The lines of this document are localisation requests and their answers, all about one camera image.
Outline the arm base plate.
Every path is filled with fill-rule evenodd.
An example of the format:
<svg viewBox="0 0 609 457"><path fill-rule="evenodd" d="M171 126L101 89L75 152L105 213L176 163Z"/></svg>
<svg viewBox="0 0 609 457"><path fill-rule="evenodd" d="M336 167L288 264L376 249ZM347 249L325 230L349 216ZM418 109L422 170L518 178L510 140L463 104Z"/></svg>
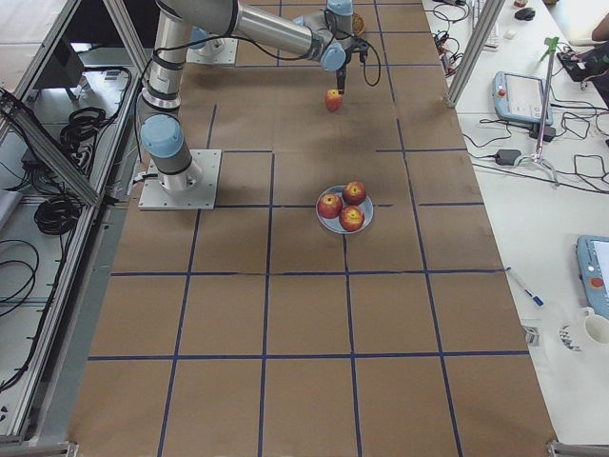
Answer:
<svg viewBox="0 0 609 457"><path fill-rule="evenodd" d="M220 149L192 149L190 167L179 175L165 175L154 162L149 164L139 200L143 210L187 210L215 208L221 168Z"/></svg>
<svg viewBox="0 0 609 457"><path fill-rule="evenodd" d="M219 57L217 57L215 59L215 61L213 63L197 63L197 62L189 62L188 60L187 60L187 62L192 63L192 64L207 65L207 66L233 66L236 61L238 41L233 38L222 38L222 39L226 40L225 50L220 54Z"/></svg>

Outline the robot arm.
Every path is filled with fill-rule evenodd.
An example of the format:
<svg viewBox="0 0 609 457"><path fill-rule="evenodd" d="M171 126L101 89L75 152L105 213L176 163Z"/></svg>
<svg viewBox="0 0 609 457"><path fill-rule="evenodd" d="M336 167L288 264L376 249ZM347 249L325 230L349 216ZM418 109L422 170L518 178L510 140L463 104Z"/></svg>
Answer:
<svg viewBox="0 0 609 457"><path fill-rule="evenodd" d="M160 1L157 6L156 42L137 107L140 141L156 176L142 190L145 209L212 209L215 204L221 152L191 149L178 119L188 49L222 39L266 45L335 73L339 91L352 55L365 59L369 49L353 32L349 1L329 1L323 10L293 21L239 1Z"/></svg>
<svg viewBox="0 0 609 457"><path fill-rule="evenodd" d="M213 63L225 50L225 39L211 39L206 30L194 27L191 32L192 45L187 51L187 60L197 63Z"/></svg>

